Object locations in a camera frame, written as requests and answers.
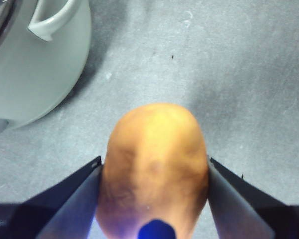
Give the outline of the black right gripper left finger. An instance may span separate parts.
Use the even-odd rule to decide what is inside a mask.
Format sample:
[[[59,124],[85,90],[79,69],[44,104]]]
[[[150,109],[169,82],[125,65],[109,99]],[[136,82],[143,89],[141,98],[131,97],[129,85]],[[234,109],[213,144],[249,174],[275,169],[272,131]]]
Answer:
[[[0,203],[0,239],[85,239],[97,207],[101,158],[22,203]]]

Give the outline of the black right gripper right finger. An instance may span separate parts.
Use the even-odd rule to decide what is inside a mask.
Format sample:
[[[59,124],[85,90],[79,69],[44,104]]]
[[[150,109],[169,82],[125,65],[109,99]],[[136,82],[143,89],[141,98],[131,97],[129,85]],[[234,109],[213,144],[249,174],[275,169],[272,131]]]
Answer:
[[[299,239],[299,205],[286,205],[208,156],[208,202],[221,239]]]

